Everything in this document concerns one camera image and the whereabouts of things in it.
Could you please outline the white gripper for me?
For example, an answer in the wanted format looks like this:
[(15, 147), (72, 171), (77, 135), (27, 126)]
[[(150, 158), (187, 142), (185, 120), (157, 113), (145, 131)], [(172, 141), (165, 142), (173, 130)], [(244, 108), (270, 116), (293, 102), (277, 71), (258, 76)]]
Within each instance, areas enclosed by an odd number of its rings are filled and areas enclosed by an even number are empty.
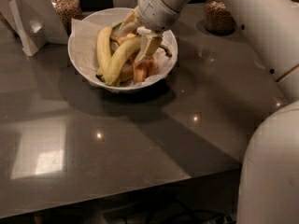
[[(137, 7), (132, 9), (121, 22), (116, 35), (126, 36), (141, 27), (163, 33), (169, 30), (179, 18), (179, 13), (169, 8), (163, 0), (137, 0)], [(163, 36), (155, 33), (141, 36), (140, 51), (135, 62), (143, 63), (153, 56), (163, 41)]]

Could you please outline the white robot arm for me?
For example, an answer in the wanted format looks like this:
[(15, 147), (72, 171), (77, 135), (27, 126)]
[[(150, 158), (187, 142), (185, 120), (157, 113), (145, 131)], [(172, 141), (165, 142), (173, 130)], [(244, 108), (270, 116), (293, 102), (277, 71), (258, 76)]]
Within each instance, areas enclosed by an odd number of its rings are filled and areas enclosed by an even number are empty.
[[(149, 29), (139, 62), (157, 49), (156, 39), (189, 1), (137, 0), (119, 33)], [(275, 94), (284, 104), (261, 122), (244, 151), (236, 224), (299, 224), (299, 6), (292, 0), (223, 2), (257, 55), (252, 68), (237, 70), (241, 87), (263, 98)]]

